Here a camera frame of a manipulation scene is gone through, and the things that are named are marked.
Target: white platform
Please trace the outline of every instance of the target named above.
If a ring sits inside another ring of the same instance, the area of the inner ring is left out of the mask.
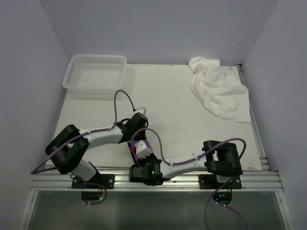
[[[236,67],[223,67],[239,79]],[[247,142],[241,159],[243,170],[262,170],[251,124],[213,116],[191,91],[192,71],[184,65],[128,65],[124,90],[135,107],[146,107],[149,127],[156,130],[166,158],[179,157],[202,148],[206,140],[223,141],[239,137]],[[118,95],[118,120],[130,118],[128,99]],[[113,96],[76,94],[68,91],[55,136],[67,125],[77,128],[104,127],[114,122]],[[153,150],[160,156],[158,141],[147,132]],[[242,144],[235,142],[238,151]],[[133,164],[126,143],[90,149],[83,157],[95,166],[130,167]]]

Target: white wall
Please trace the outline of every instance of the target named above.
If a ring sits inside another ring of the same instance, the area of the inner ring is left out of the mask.
[[[125,55],[129,63],[243,63],[278,0],[40,0],[70,59]]]
[[[280,0],[243,65],[269,164],[297,229],[307,219],[307,1]]]
[[[68,59],[37,0],[0,1],[0,31],[0,229],[14,230],[54,133]]]

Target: plastic basket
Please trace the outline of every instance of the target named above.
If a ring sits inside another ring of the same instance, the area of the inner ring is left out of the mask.
[[[114,93],[122,88],[127,59],[113,55],[75,55],[68,64],[63,87],[77,93]]]

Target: robotic arm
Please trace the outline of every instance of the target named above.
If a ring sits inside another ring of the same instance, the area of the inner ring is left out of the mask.
[[[242,168],[236,145],[226,143],[216,148],[217,159],[213,159],[215,151],[200,157],[204,152],[215,148],[221,142],[206,141],[198,151],[176,159],[159,160],[145,144],[139,141],[132,151],[136,152],[137,163],[130,168],[129,181],[142,182],[146,185],[162,185],[164,181],[192,171],[207,170],[216,176],[217,183],[225,183],[232,176],[242,175]]]
[[[68,140],[88,133],[88,135],[75,140],[73,145],[62,148],[51,160],[61,174],[71,173],[84,181],[97,183],[100,180],[100,174],[90,162],[82,159],[84,153],[97,146],[130,141],[133,134],[145,127],[148,122],[145,113],[145,108],[139,108],[134,111],[131,119],[127,119],[125,124],[117,122],[113,127],[111,125],[104,128],[77,129],[75,125],[69,125],[53,139],[46,147],[45,152],[49,156]],[[136,139],[145,140],[145,132],[140,132]]]

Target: crumpled towel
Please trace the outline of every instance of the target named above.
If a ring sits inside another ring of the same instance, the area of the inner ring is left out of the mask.
[[[222,119],[250,123],[248,89],[233,74],[225,75],[220,60],[195,57],[190,87],[204,106]]]

